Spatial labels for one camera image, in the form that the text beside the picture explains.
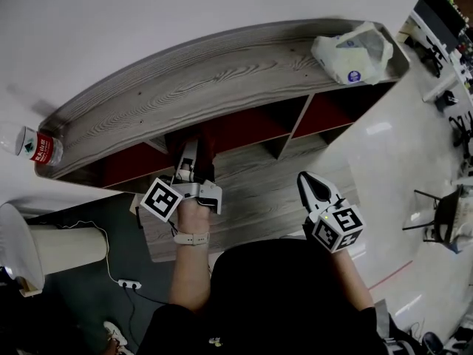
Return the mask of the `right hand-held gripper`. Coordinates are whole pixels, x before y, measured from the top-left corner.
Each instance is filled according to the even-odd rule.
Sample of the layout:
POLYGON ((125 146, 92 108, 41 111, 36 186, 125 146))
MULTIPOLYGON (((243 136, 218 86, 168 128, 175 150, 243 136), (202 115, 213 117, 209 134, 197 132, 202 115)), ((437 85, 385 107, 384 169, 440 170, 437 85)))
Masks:
POLYGON ((297 187, 302 205, 309 214, 304 222, 308 239, 316 240, 330 253, 341 251, 357 241, 365 228, 364 219, 356 205, 331 206, 343 200, 332 182, 313 172, 303 171, 297 176, 297 187))

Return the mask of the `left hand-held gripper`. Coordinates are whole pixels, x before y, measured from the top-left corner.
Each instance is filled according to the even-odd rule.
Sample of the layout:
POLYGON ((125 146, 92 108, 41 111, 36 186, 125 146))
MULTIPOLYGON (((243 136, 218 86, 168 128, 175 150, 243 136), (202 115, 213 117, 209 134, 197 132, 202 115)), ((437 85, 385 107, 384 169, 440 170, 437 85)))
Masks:
POLYGON ((181 201, 188 199, 196 199, 201 206, 221 214, 222 189, 209 180, 201 181, 194 174, 197 149, 197 139, 187 141, 182 154, 184 160, 171 180, 157 177, 140 202, 143 208, 163 222, 169 220, 181 201))

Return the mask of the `person's left hand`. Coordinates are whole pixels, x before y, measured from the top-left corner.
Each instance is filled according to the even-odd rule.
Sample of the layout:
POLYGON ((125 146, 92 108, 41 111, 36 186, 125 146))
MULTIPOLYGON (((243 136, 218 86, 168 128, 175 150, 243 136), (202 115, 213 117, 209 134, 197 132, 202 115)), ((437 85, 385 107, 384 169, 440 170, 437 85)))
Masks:
POLYGON ((177 229, 185 234, 205 234, 210 230, 211 210, 196 199, 182 200, 177 207, 177 229))

